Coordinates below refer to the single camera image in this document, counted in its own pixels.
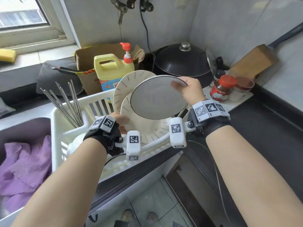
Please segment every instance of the dish soap bottle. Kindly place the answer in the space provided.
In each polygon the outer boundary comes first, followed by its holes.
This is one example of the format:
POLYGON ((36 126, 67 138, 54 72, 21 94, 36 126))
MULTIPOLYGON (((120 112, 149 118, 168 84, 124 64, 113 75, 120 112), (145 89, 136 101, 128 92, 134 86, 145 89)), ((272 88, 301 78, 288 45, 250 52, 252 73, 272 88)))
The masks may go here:
POLYGON ((105 54, 100 56, 95 56, 94 67, 96 74, 100 80, 103 91, 107 91, 116 88, 119 81, 128 73, 134 71, 134 63, 129 54, 131 49, 130 43, 121 42, 122 48, 126 51, 123 61, 121 61, 114 54, 105 54))

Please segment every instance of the cable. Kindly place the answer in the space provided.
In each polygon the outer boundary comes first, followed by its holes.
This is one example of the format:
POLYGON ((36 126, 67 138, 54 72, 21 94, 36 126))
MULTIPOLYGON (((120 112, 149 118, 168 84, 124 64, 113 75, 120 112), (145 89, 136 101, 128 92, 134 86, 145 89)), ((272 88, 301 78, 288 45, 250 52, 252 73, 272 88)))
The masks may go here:
POLYGON ((122 155, 126 155, 126 153, 122 153, 122 154, 119 154, 119 155, 116 155, 116 156, 112 157, 110 160, 108 160, 108 161, 104 164, 104 166, 105 166, 106 164, 108 164, 111 160, 113 160, 114 158, 117 158, 117 157, 122 156, 122 155))
POLYGON ((154 60, 156 59, 156 55, 152 52, 152 50, 149 47, 149 31, 147 30, 147 26, 146 26, 146 24, 144 22, 144 19, 143 19, 143 15, 142 15, 142 11, 141 11, 141 4, 142 4, 142 0, 140 0, 139 10, 140 10, 140 16, 141 16, 142 23, 143 23, 143 25, 145 27, 145 30, 146 30, 147 47, 149 49, 149 52, 153 55, 153 63, 152 63, 152 69, 151 69, 151 72, 153 72, 154 71, 154 60))
MULTIPOLYGON (((188 141, 188 142, 193 142, 193 143, 199 144, 200 146, 202 146, 203 148, 205 148, 206 150, 208 150, 208 148, 206 148, 204 145, 202 145, 202 144, 199 143, 199 142, 196 142, 196 141, 193 141, 193 140, 187 140, 187 141, 188 141)), ((222 192, 221 192, 221 186, 220 186, 220 182, 219 182, 219 176, 218 176, 218 172, 217 172, 217 165, 216 165, 216 162, 214 161, 214 157, 212 156, 212 154, 211 154, 210 151, 209 151, 209 154, 210 154, 212 163, 214 164, 214 170, 216 171, 216 176, 217 176, 217 180, 218 180, 218 186, 219 186, 220 197, 221 197, 221 201, 222 201, 222 205, 223 205, 223 210, 224 210, 225 216, 226 216, 226 218, 227 218, 229 224, 230 224, 231 226, 233 226, 233 224, 232 224, 231 221, 229 220, 229 217, 228 217, 227 212, 226 212, 226 209, 225 209, 225 205, 224 205, 224 201, 223 201, 223 196, 222 196, 222 192)))

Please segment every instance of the yellow plastic jug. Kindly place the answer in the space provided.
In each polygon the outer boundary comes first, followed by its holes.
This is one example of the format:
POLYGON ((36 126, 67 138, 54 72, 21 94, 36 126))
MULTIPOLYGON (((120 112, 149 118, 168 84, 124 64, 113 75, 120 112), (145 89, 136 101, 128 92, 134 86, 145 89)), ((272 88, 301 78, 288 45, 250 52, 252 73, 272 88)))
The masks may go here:
MULTIPOLYGON (((121 78, 123 78, 126 74, 134 71, 134 63, 131 55, 129 54, 129 50, 131 49, 130 43, 120 43, 123 49, 126 51, 124 55, 124 60, 121 61, 114 54, 105 54, 100 56, 95 56, 94 58, 94 67, 96 70, 96 74, 101 82, 104 84, 104 81, 112 80, 111 82, 116 83, 119 82, 121 78), (100 62, 104 61, 113 61, 105 64, 100 64, 100 62)), ((108 89, 104 89, 103 91, 114 88, 115 86, 106 87, 108 89)))

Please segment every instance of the cardboard box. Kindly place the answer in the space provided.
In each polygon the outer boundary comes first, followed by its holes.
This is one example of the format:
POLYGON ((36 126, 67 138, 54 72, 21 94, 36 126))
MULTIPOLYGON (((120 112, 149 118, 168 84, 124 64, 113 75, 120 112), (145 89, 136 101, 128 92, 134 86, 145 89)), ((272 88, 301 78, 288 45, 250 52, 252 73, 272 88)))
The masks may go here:
MULTIPOLYGON (((102 92, 100 81, 94 69, 94 57, 109 53, 113 53, 119 59, 123 60, 125 50, 122 49, 122 45, 120 44, 103 44, 78 49, 75 52, 77 68, 80 71, 77 72, 77 74, 81 80, 85 92, 88 95, 93 95, 102 92)), ((135 70, 138 70, 139 63, 145 57, 145 52, 138 45, 136 45, 134 50, 130 52, 130 54, 133 57, 135 70)))

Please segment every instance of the hand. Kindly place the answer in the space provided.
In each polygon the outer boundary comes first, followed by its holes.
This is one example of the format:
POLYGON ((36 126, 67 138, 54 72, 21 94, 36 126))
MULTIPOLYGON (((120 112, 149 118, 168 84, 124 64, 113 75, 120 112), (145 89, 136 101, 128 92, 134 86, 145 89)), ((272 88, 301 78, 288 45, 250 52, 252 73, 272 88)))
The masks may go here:
POLYGON ((179 79, 187 83, 187 86, 184 87, 180 83, 172 81, 172 87, 182 93, 183 98, 188 104, 194 105, 200 101, 206 100, 198 79, 187 76, 181 76, 179 79))
POLYGON ((120 133, 122 135, 127 134, 127 131, 125 130, 123 125, 126 122, 129 122, 129 118, 127 116, 121 115, 119 112, 113 112, 109 116, 113 117, 116 120, 116 122, 119 124, 120 133))

